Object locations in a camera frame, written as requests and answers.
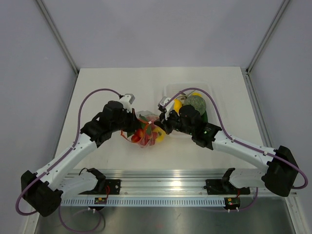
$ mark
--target black cable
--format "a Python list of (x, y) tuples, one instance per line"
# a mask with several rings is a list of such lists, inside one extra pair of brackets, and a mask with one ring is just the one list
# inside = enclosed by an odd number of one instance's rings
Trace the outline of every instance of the black cable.
[(84, 167), (84, 168), (82, 168), (81, 171), (79, 172), (79, 175), (81, 174), (81, 172), (82, 172), (84, 169), (87, 169), (87, 171), (88, 171), (88, 168)]

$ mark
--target reflective metal surface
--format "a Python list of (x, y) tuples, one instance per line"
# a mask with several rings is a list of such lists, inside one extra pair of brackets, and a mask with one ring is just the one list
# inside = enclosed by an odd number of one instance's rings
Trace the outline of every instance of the reflective metal surface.
[[(243, 198), (243, 206), (251, 201)], [(66, 224), (76, 230), (93, 228), (97, 214), (85, 212), (71, 217), (81, 207), (64, 207), (62, 216)], [(98, 234), (294, 234), (286, 206), (280, 197), (260, 198), (250, 210), (238, 213), (216, 212), (221, 208), (194, 207), (106, 207), (105, 218)], [(69, 234), (60, 224), (57, 212), (40, 217), (36, 234)]]

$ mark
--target gray wall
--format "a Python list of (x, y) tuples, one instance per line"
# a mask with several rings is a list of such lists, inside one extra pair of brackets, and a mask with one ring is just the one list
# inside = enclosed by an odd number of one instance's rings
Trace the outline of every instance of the gray wall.
[[(275, 147), (288, 146), (312, 182), (312, 1), (292, 1), (251, 79)], [(312, 187), (298, 191), (311, 220)]]
[(247, 67), (282, 0), (44, 0), (79, 67)]
[(75, 76), (32, 0), (1, 1), (0, 31), (0, 233), (16, 234), (20, 176), (52, 158)]

